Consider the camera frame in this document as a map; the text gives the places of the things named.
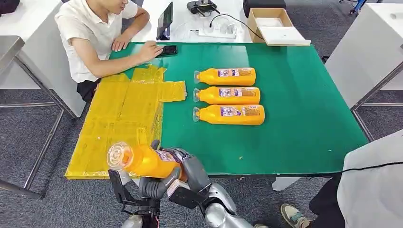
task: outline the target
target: bottle label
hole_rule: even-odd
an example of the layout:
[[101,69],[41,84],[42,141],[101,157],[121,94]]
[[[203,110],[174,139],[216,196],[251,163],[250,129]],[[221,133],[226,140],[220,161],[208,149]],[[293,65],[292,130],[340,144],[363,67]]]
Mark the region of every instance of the bottle label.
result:
[[260,115],[260,110],[257,106],[245,106],[242,108],[242,113],[248,115]]
[[259,107],[250,105],[244,106],[241,110],[238,110],[234,106],[221,106],[221,116],[250,116],[250,115],[260,115]]
[[220,88],[218,95],[222,97],[229,96],[256,96],[254,88]]
[[218,69],[218,77],[238,77],[252,75],[252,68]]
[[221,106],[221,116],[237,116],[242,115],[236,107],[232,106]]
[[161,160],[166,161],[166,162],[175,162],[175,158],[173,157],[172,154],[170,154],[169,152],[166,151],[155,151],[158,156],[161,158]]

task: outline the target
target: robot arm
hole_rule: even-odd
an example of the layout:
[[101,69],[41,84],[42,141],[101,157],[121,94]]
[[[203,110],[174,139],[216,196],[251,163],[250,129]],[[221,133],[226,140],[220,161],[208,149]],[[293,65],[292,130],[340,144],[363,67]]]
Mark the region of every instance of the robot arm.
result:
[[196,202],[204,219],[213,228],[253,228],[245,219],[237,215],[237,207],[227,191],[219,184],[211,183],[201,162],[188,152],[178,149],[165,149],[182,161],[189,189],[176,189],[169,200],[188,208],[189,202]]
[[[152,147],[156,149],[157,146],[158,144],[155,145],[153,142]],[[129,200],[129,202],[139,203],[135,205],[139,206],[139,211],[126,220],[122,228],[157,228],[159,202],[167,191],[170,201],[190,209],[199,207],[206,222],[212,228],[253,228],[248,221],[237,215],[236,205],[227,191],[221,185],[211,183],[203,165],[194,155],[179,148],[168,148],[164,151],[170,152],[182,162],[182,170],[188,177],[187,183],[178,180],[180,169],[173,170],[171,175],[163,180],[142,177],[139,184],[142,201],[133,199],[131,196]],[[116,192],[116,189],[125,188],[120,178],[121,186],[118,186],[116,177],[114,178],[111,174],[113,172],[109,171],[116,197],[122,203],[119,197],[128,192],[127,190]]]

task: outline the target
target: smartphone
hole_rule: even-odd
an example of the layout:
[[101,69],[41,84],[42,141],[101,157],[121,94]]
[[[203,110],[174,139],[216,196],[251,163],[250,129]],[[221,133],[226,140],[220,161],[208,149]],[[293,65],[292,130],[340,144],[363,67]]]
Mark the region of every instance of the smartphone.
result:
[[177,53],[178,53],[178,50],[176,48],[176,45],[167,45],[167,46],[163,47],[163,52],[161,54],[157,55],[156,58],[176,55]]

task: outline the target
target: cardboard box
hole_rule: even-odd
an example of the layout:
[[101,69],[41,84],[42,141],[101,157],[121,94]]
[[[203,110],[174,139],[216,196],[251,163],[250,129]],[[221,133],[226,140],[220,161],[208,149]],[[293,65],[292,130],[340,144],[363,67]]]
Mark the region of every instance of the cardboard box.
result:
[[282,8],[251,8],[248,26],[260,37],[249,30],[254,43],[270,46],[310,45],[292,24],[287,12]]

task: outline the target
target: black cable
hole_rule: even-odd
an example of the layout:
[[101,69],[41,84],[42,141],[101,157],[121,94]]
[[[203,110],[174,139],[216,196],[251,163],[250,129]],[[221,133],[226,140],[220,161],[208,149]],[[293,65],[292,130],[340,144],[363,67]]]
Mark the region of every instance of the black cable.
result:
[[381,167],[389,166],[389,165],[400,165],[400,164],[403,164],[403,161],[385,163],[385,164],[381,164],[381,165],[374,165],[374,166],[368,166],[368,167],[363,167],[363,168],[351,168],[351,169],[347,169],[347,170],[343,170],[343,171],[339,171],[339,172],[333,172],[330,174],[340,174],[340,173],[344,173],[344,172],[348,172],[348,171],[369,170],[369,169],[381,168]]
[[233,17],[233,16],[231,16],[231,15],[229,15],[229,14],[220,14],[220,15],[215,16],[213,19],[211,19],[211,22],[210,22],[210,25],[209,25],[210,28],[211,28],[211,24],[213,23],[213,20],[214,20],[216,17],[219,17],[219,16],[228,16],[228,17],[231,17],[232,19],[234,19],[234,20],[236,20],[236,21],[239,21],[240,23],[242,23],[243,25],[245,25],[251,32],[253,32],[253,34],[255,34],[255,35],[256,35],[257,37],[259,37],[260,39],[263,39],[263,40],[264,40],[263,37],[259,36],[256,32],[254,32],[251,28],[249,28],[249,26],[247,26],[245,23],[243,23],[242,21],[236,19],[235,17]]

